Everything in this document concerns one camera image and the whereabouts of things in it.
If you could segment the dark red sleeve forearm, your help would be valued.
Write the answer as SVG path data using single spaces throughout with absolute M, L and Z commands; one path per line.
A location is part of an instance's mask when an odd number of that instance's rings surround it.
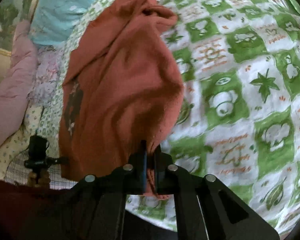
M 0 181 L 0 239 L 89 239 L 89 231 L 73 191 Z

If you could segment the person's left hand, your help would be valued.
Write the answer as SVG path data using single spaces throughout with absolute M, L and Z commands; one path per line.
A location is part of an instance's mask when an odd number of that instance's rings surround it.
M 40 175 L 30 172 L 27 179 L 27 186 L 49 189 L 50 181 L 50 174 L 47 170 L 41 170 Z

